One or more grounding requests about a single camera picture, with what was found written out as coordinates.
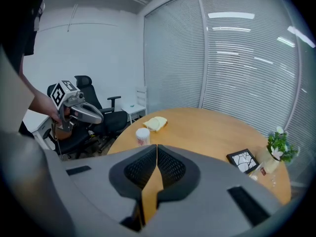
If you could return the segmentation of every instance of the green plant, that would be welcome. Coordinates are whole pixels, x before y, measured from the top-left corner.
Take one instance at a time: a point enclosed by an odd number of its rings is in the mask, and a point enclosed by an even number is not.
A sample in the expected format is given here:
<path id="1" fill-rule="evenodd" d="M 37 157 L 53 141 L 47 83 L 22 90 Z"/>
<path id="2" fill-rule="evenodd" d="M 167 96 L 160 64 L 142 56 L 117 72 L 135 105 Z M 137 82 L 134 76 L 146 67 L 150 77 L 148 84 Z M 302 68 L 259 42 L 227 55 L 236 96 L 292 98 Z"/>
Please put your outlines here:
<path id="1" fill-rule="evenodd" d="M 277 160 L 291 162 L 298 151 L 293 145 L 287 142 L 287 133 L 281 127 L 276 128 L 276 132 L 270 133 L 268 136 L 267 150 Z"/>

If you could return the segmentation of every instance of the window blinds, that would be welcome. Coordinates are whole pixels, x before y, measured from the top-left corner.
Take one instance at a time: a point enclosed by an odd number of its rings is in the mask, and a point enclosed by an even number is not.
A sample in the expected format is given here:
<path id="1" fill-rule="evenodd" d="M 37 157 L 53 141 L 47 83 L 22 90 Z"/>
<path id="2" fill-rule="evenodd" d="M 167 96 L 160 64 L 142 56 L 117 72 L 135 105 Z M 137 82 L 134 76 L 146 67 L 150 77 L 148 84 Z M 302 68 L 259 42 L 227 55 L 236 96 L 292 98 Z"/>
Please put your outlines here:
<path id="1" fill-rule="evenodd" d="M 316 42 L 293 4 L 284 0 L 284 5 L 293 22 L 290 26 L 298 30 L 302 68 L 297 103 L 286 128 L 289 142 L 299 147 L 300 153 L 287 165 L 287 169 L 291 180 L 308 185 L 316 174 Z"/>
<path id="2" fill-rule="evenodd" d="M 208 33 L 202 107 L 243 120 L 264 135 L 284 127 L 296 93 L 298 50 L 281 0 L 202 4 Z"/>
<path id="3" fill-rule="evenodd" d="M 204 33 L 198 0 L 173 0 L 145 17 L 148 110 L 198 107 Z"/>

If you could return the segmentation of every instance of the black office chair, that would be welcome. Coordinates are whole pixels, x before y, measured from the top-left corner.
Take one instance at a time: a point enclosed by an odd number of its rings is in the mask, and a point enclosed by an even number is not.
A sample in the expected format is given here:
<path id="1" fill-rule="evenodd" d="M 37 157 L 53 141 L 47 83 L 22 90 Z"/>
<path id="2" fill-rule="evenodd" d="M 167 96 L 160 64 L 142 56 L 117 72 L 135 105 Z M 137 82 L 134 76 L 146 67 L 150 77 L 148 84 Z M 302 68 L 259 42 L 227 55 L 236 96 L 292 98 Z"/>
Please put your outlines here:
<path id="1" fill-rule="evenodd" d="M 115 100 L 121 96 L 109 97 L 111 100 L 111 107 L 103 109 L 95 94 L 92 80 L 88 76 L 75 76 L 77 79 L 77 88 L 83 92 L 83 96 L 87 103 L 94 105 L 103 114 L 103 123 L 93 125 L 90 130 L 96 135 L 107 136 L 106 140 L 101 143 L 98 152 L 101 153 L 106 144 L 116 139 L 127 125 L 127 113 L 124 111 L 114 112 Z"/>
<path id="2" fill-rule="evenodd" d="M 53 89 L 55 87 L 55 84 L 49 86 L 47 88 L 47 95 L 50 96 Z M 85 150 L 87 147 L 91 146 L 93 143 L 95 143 L 95 140 L 91 140 L 91 136 L 88 133 L 88 130 L 86 128 L 86 125 L 84 123 L 80 123 L 78 126 L 75 126 L 72 130 L 72 134 L 69 138 L 64 140 L 59 140 L 59 146 L 57 141 L 53 138 L 53 136 L 50 134 L 51 128 L 48 129 L 44 135 L 43 139 L 49 138 L 55 145 L 55 151 L 58 155 L 64 155 L 67 154 L 68 158 L 70 157 L 70 154 L 76 153 L 76 159 L 79 158 L 81 153 L 87 154 L 88 152 Z"/>

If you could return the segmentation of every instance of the white wall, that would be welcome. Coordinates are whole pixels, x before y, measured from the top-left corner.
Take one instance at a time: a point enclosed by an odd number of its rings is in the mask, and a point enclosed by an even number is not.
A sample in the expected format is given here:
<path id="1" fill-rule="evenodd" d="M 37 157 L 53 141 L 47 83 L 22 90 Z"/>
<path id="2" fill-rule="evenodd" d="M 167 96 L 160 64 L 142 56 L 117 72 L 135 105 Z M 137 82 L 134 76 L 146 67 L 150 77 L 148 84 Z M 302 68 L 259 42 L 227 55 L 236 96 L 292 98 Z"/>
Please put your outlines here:
<path id="1" fill-rule="evenodd" d="M 144 85 L 144 76 L 139 74 L 142 63 L 138 58 L 141 50 L 137 48 L 137 16 L 121 10 L 124 0 L 112 5 L 109 0 L 44 1 L 46 8 L 35 41 L 35 53 L 24 59 L 23 71 L 32 85 L 46 94 L 47 87 L 61 79 L 76 84 L 74 76 L 88 75 L 103 108 L 110 107 L 107 98 L 111 96 L 122 96 L 116 110 L 122 103 L 133 101 L 135 87 Z M 75 3 L 78 8 L 74 24 L 67 32 Z M 131 6 L 128 1 L 126 10 Z M 24 122 L 33 130 L 44 118 L 28 111 Z"/>

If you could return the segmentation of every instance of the potted plant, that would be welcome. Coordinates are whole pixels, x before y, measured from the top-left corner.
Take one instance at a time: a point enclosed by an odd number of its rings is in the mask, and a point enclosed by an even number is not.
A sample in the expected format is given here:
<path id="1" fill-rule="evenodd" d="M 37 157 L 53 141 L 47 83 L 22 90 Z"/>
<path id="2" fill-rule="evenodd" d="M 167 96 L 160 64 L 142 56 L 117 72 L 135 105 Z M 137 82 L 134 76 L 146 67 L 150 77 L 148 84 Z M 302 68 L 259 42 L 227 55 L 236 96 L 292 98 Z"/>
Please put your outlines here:
<path id="1" fill-rule="evenodd" d="M 287 142 L 287 133 L 278 126 L 276 132 L 268 136 L 266 148 L 257 157 L 259 163 L 264 162 L 264 169 L 267 173 L 275 171 L 280 161 L 291 162 L 298 154 L 293 145 Z"/>

